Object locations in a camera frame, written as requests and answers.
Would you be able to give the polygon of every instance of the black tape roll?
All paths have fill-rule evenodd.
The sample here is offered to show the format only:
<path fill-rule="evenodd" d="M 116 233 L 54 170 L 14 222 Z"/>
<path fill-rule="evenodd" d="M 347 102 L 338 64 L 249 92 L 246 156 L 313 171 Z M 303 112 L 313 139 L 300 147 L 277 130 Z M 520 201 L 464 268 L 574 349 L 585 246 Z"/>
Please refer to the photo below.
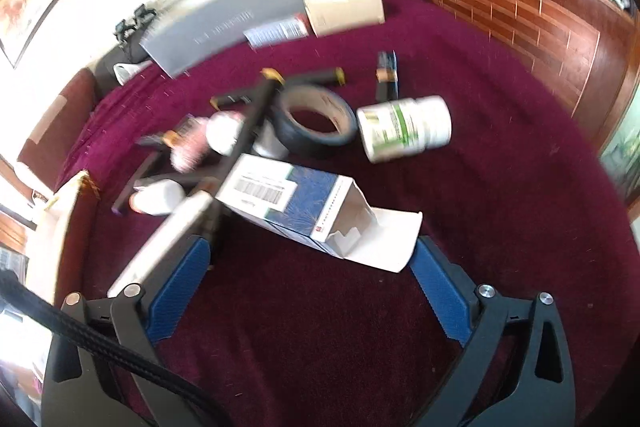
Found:
<path fill-rule="evenodd" d="M 294 154 L 323 158 L 355 138 L 358 131 L 356 117 L 340 96 L 318 86 L 286 86 L 273 106 L 273 128 L 284 147 Z M 334 124 L 335 132 L 304 127 L 293 118 L 294 110 L 323 115 Z"/>

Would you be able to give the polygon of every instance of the beige cardboard box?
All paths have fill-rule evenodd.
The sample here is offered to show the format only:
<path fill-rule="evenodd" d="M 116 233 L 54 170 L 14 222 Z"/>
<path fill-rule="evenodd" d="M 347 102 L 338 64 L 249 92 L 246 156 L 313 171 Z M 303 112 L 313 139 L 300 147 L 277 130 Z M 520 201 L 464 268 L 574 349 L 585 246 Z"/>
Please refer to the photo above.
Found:
<path fill-rule="evenodd" d="M 305 7 L 318 37 L 385 21 L 382 0 L 305 0 Z"/>

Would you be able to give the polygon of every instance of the cardboard box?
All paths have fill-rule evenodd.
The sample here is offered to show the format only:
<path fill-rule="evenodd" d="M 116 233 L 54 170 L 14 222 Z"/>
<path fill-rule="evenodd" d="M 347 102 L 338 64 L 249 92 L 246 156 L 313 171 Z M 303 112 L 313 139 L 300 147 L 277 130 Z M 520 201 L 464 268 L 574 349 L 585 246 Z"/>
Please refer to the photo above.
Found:
<path fill-rule="evenodd" d="M 340 259 L 398 272 L 421 213 L 372 208 L 348 176 L 245 154 L 216 198 L 271 232 Z"/>
<path fill-rule="evenodd" d="M 385 21 L 382 0 L 304 1 L 309 22 L 318 37 Z"/>
<path fill-rule="evenodd" d="M 175 78 L 243 41 L 249 28 L 304 10 L 302 0 L 175 0 L 158 14 L 140 45 Z"/>

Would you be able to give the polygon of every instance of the black braided cable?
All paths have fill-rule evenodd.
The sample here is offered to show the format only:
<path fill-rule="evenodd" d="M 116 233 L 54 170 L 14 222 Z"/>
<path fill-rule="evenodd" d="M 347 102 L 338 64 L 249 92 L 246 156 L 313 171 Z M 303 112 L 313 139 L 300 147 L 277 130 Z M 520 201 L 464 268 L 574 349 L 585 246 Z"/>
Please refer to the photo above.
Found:
<path fill-rule="evenodd" d="M 159 385 L 208 412 L 217 427 L 232 425 L 225 410 L 199 387 L 54 308 L 20 284 L 16 274 L 11 270 L 0 270 L 0 296 L 75 346 Z"/>

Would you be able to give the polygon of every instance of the blue gripper pad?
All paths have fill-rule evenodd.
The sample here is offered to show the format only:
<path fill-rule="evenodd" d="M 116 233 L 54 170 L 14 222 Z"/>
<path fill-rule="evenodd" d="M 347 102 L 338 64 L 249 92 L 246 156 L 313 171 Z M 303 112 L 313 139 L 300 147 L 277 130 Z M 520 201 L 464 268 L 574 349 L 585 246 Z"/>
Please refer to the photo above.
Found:
<path fill-rule="evenodd" d="M 148 309 L 146 336 L 152 344 L 168 339 L 207 272 L 209 242 L 199 238 L 178 264 Z"/>
<path fill-rule="evenodd" d="M 471 337 L 479 306 L 473 281 L 426 236 L 415 243 L 409 266 L 445 334 L 464 347 Z"/>

